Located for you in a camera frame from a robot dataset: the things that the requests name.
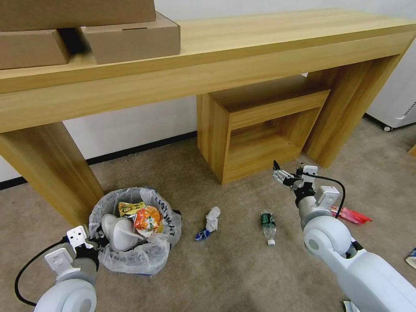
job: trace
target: beige carpet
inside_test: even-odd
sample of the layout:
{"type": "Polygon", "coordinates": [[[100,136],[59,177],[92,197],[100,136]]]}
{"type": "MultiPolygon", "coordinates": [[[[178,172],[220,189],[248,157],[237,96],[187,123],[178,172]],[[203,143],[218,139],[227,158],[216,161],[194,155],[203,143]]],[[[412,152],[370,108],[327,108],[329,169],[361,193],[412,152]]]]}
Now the beige carpet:
{"type": "MultiPolygon", "coordinates": [[[[332,167],[320,173],[343,181],[346,206],[373,219],[360,226],[346,221],[353,236],[416,286],[416,270],[403,260],[416,247],[416,159],[406,154],[416,143],[415,130],[385,133],[363,120],[332,167]]],[[[292,171],[297,163],[284,168],[292,171]]],[[[152,186],[183,215],[181,240],[153,278],[100,267],[97,311],[342,311],[344,296],[335,276],[304,249],[294,196],[273,180],[271,168],[221,186],[196,139],[92,168],[106,191],[152,186]],[[219,231],[195,242],[205,214],[216,205],[222,209],[219,231]],[[265,208],[276,217],[275,247],[267,246],[259,226],[265,208]]],[[[31,311],[15,298],[14,278],[69,225],[28,184],[1,191],[0,202],[0,306],[31,311]]],[[[40,259],[25,273],[21,290],[38,300],[53,283],[54,275],[40,259]]]]}

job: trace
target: snack bag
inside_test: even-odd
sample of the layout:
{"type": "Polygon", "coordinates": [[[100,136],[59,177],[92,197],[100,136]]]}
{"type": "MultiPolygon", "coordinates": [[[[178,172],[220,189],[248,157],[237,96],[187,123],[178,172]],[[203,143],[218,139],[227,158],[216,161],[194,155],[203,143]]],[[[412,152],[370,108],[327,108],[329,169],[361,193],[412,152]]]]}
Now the snack bag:
{"type": "Polygon", "coordinates": [[[120,217],[129,217],[135,215],[139,209],[146,207],[146,204],[142,201],[138,204],[130,204],[125,202],[118,203],[118,211],[120,212],[120,217]]]}
{"type": "MultiPolygon", "coordinates": [[[[331,212],[333,216],[337,214],[337,211],[338,211],[337,206],[331,206],[331,212]]],[[[347,207],[342,207],[341,213],[339,214],[339,216],[345,220],[348,220],[356,224],[364,224],[367,221],[372,221],[366,215],[356,212],[354,210],[348,209],[347,207]]]]}
{"type": "Polygon", "coordinates": [[[146,206],[136,212],[134,227],[138,230],[153,231],[161,225],[162,216],[156,207],[146,206]]]}

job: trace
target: green bottle label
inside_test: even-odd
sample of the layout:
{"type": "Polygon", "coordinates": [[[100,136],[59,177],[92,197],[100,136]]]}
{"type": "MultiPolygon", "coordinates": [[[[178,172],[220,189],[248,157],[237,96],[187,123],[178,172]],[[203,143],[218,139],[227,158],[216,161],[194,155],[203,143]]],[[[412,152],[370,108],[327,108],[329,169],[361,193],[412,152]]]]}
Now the green bottle label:
{"type": "Polygon", "coordinates": [[[276,226],[276,223],[274,222],[273,215],[272,214],[262,214],[260,217],[261,220],[261,226],[266,224],[273,224],[276,226]]]}

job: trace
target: cardboard box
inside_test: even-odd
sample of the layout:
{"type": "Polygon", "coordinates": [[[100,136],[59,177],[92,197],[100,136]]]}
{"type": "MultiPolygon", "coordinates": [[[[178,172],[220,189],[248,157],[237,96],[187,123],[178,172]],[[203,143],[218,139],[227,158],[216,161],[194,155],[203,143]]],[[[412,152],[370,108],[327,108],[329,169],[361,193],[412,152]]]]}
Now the cardboard box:
{"type": "Polygon", "coordinates": [[[0,31],[154,21],[153,0],[1,0],[0,31]]]}
{"type": "Polygon", "coordinates": [[[98,64],[149,59],[181,52],[180,26],[156,12],[156,21],[83,27],[98,64]]]}
{"type": "Polygon", "coordinates": [[[0,32],[0,69],[66,64],[68,59],[56,29],[0,32]]]}

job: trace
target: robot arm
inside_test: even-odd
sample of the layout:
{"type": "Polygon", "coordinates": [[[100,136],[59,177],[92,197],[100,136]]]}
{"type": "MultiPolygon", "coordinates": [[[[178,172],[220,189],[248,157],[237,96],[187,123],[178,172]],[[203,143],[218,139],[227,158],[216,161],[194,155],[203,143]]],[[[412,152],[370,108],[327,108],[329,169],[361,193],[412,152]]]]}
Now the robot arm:
{"type": "Polygon", "coordinates": [[[336,274],[338,284],[361,312],[416,312],[416,289],[380,256],[366,251],[347,227],[332,217],[339,196],[333,187],[313,189],[316,166],[295,174],[274,164],[274,178],[296,195],[306,248],[336,274]]]}
{"type": "Polygon", "coordinates": [[[75,227],[63,237],[62,244],[45,255],[46,262],[56,272],[56,284],[43,294],[37,304],[32,304],[36,305],[34,312],[95,311],[98,250],[107,242],[105,237],[90,240],[87,237],[88,231],[83,226],[75,227]]]}

